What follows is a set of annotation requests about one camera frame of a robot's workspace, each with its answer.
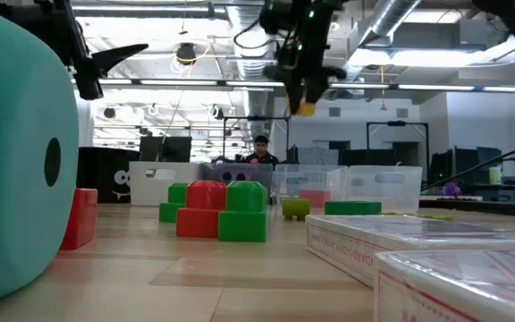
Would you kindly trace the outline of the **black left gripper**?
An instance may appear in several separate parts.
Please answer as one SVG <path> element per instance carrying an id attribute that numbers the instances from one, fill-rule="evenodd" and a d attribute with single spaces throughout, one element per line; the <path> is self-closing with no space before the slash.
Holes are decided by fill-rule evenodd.
<path id="1" fill-rule="evenodd" d="M 76 21 L 71 0 L 38 0 L 42 14 L 38 38 L 46 43 L 65 66 L 74 68 L 74 79 L 85 100 L 103 97 L 99 80 L 120 62 L 148 48 L 135 44 L 90 54 L 82 29 Z"/>

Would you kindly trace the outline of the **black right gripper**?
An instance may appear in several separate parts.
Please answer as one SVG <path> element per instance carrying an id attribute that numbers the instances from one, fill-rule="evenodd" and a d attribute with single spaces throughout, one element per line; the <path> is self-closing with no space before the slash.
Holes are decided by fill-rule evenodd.
<path id="1" fill-rule="evenodd" d="M 343 9 L 347 0 L 266 0 L 259 15 L 259 25 L 266 34 L 280 35 L 276 45 L 276 63 L 265 67 L 265 76 L 275 81 L 288 81 L 286 94 L 290 114 L 298 113 L 305 102 L 315 104 L 329 88 L 330 77 L 343 80 L 347 72 L 324 64 L 330 48 L 328 33 L 333 14 Z"/>

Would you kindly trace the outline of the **small red studded brick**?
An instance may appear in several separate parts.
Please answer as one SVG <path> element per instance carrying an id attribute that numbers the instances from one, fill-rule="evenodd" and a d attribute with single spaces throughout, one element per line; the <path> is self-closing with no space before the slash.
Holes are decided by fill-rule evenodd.
<path id="1" fill-rule="evenodd" d="M 325 203 L 331 199 L 330 191 L 321 190 L 300 190 L 301 199 L 307 199 L 311 208 L 323 208 Z"/>

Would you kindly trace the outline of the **yellow-green bowl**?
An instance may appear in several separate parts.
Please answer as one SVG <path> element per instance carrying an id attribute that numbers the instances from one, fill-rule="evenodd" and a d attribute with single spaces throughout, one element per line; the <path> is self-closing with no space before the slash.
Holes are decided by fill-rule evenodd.
<path id="1" fill-rule="evenodd" d="M 310 213 L 309 199 L 283 199 L 282 215 L 285 220 L 291 221 L 296 218 L 298 221 L 304 221 L 305 217 Z"/>

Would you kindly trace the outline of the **wide green toy block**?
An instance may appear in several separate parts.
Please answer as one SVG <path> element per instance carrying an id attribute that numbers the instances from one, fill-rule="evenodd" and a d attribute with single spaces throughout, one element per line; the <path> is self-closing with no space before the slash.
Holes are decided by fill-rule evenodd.
<path id="1" fill-rule="evenodd" d="M 330 216 L 379 215 L 382 204 L 378 201 L 327 201 L 325 214 Z"/>

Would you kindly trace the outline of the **long green toy block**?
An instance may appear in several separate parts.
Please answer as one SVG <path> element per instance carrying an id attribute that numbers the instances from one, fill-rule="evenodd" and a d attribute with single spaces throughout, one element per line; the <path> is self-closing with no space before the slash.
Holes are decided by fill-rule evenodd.
<path id="1" fill-rule="evenodd" d="M 218 240 L 265 242 L 267 197 L 267 189 L 260 182 L 230 182 L 226 187 L 225 209 L 218 215 Z"/>

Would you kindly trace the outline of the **large red toy block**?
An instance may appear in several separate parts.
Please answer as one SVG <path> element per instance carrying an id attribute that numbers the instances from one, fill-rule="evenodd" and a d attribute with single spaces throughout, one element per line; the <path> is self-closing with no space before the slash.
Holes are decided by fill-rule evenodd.
<path id="1" fill-rule="evenodd" d="M 97 222 L 97 190 L 76 188 L 60 250 L 76 250 L 94 239 Z"/>

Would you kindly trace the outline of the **teal plush dice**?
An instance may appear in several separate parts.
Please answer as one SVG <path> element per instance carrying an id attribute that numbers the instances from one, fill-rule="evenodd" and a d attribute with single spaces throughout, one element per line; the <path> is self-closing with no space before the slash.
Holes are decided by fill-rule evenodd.
<path id="1" fill-rule="evenodd" d="M 37 278 L 59 250 L 76 185 L 78 134 L 61 60 L 0 16 L 0 298 Z"/>

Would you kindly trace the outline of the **small red toy block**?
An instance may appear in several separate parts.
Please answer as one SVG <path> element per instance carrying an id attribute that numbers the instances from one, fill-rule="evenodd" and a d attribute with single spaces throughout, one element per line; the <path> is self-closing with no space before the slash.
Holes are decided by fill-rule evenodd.
<path id="1" fill-rule="evenodd" d="M 186 190 L 186 203 L 177 210 L 176 236 L 215 239 L 218 215 L 225 209 L 226 184 L 198 180 Z"/>

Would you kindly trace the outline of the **person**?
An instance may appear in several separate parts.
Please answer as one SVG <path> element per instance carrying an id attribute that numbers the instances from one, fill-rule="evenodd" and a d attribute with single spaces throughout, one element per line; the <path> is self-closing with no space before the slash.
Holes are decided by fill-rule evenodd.
<path id="1" fill-rule="evenodd" d="M 268 143 L 269 140 L 266 136 L 258 135 L 254 139 L 254 152 L 248 155 L 244 162 L 249 164 L 277 165 L 279 160 L 268 151 Z"/>

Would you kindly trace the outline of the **yellow hanging pendant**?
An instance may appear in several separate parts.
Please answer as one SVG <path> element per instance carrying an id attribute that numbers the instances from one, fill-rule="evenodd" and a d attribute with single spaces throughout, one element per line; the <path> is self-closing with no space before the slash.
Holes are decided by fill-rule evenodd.
<path id="1" fill-rule="evenodd" d="M 379 68 L 380 81 L 381 81 L 382 84 L 386 85 L 385 75 L 384 75 L 384 68 L 385 68 L 385 65 L 381 65 L 380 68 Z M 380 107 L 380 110 L 381 111 L 388 111 L 388 107 L 386 106 L 386 89 L 381 89 L 381 99 L 382 99 L 382 105 Z"/>

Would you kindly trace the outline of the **clear plastic bin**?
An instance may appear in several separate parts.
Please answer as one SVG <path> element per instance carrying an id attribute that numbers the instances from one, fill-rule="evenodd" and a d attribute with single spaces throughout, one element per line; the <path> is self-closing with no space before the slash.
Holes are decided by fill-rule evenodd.
<path id="1" fill-rule="evenodd" d="M 420 166 L 352 165 L 346 197 L 380 202 L 385 213 L 416 214 L 422 173 Z"/>
<path id="2" fill-rule="evenodd" d="M 280 204 L 283 199 L 300 199 L 300 190 L 321 190 L 331 192 L 328 201 L 343 201 L 347 180 L 346 166 L 281 164 L 274 170 L 274 196 Z"/>

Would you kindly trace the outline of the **dark desk monitor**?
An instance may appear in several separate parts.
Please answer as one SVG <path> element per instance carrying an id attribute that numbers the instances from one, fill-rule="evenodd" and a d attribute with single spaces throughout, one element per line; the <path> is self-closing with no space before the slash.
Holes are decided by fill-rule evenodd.
<path id="1" fill-rule="evenodd" d="M 446 177 L 459 174 L 469 168 L 484 163 L 502 154 L 498 148 L 451 148 L 443 153 L 434 153 L 429 166 L 428 179 L 431 183 L 438 182 Z M 456 181 L 461 185 L 489 184 L 489 171 L 491 167 L 500 166 L 501 163 L 484 165 L 472 172 L 463 174 Z"/>

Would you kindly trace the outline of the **red-backed playing card deck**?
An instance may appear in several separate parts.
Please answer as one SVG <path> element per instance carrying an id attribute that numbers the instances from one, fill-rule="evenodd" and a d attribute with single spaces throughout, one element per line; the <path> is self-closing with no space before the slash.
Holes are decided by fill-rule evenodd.
<path id="1" fill-rule="evenodd" d="M 515 322 L 515 250 L 376 255 L 374 322 Z"/>

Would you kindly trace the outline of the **black aluminium table frame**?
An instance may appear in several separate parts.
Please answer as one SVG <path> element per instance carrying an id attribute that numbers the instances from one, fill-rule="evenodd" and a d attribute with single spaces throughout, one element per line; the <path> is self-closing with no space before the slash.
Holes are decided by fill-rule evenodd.
<path id="1" fill-rule="evenodd" d="M 503 161 L 506 157 L 510 157 L 515 155 L 515 149 L 504 153 L 498 157 L 493 157 L 491 159 L 486 160 L 483 163 L 478 165 L 474 165 L 467 170 L 464 170 L 460 173 L 442 179 L 438 182 L 429 183 L 426 186 L 421 187 L 421 192 L 427 191 L 433 187 L 444 185 L 447 182 L 450 182 L 456 178 L 461 177 L 464 174 L 468 174 L 471 172 L 475 172 L 478 168 L 481 168 L 485 165 L 491 165 L 494 163 L 499 163 Z M 515 203 L 505 203 L 505 202 L 492 202 L 492 201 L 462 201 L 455 199 L 454 201 L 432 201 L 433 205 L 431 208 L 444 208 L 444 209 L 455 209 L 460 211 L 469 211 L 469 212 L 479 212 L 479 213 L 490 213 L 496 215 L 503 216 L 515 216 Z"/>

